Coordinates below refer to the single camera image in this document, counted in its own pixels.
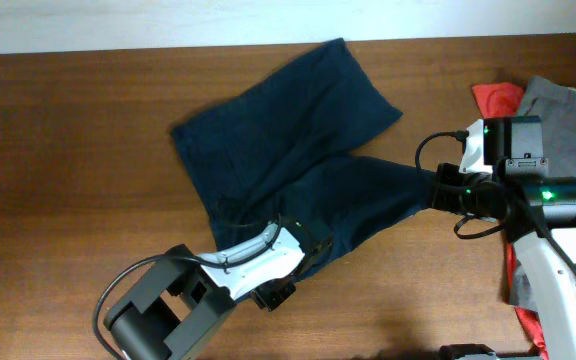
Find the navy blue shorts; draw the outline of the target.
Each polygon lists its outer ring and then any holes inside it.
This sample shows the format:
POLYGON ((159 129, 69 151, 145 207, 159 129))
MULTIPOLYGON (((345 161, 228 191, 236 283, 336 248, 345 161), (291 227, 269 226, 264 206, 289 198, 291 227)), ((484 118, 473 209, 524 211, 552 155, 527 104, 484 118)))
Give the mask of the navy blue shorts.
POLYGON ((355 155, 400 115, 335 39, 171 136, 219 250, 293 219, 323 231, 320 270, 429 206, 431 172, 355 155))

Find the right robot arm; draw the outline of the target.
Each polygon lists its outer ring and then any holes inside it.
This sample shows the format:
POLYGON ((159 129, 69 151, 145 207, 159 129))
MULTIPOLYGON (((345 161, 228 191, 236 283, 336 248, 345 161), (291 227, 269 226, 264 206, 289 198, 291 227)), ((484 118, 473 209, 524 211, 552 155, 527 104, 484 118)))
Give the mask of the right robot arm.
POLYGON ((438 166, 432 208, 460 215, 454 228, 489 221, 525 271, 548 355, 576 359, 576 177, 549 176, 536 116, 479 119, 450 132, 459 165, 438 166))

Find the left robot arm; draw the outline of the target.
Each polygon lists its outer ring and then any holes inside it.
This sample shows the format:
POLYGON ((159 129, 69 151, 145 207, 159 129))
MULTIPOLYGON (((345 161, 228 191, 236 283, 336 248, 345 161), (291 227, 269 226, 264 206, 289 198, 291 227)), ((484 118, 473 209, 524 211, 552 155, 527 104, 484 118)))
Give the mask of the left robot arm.
POLYGON ((114 289, 147 269, 108 311, 95 306, 93 333, 115 359, 195 359, 240 302, 275 310, 327 262, 332 248, 324 223, 281 216, 257 236, 214 253, 175 246, 130 265, 109 284, 114 289))

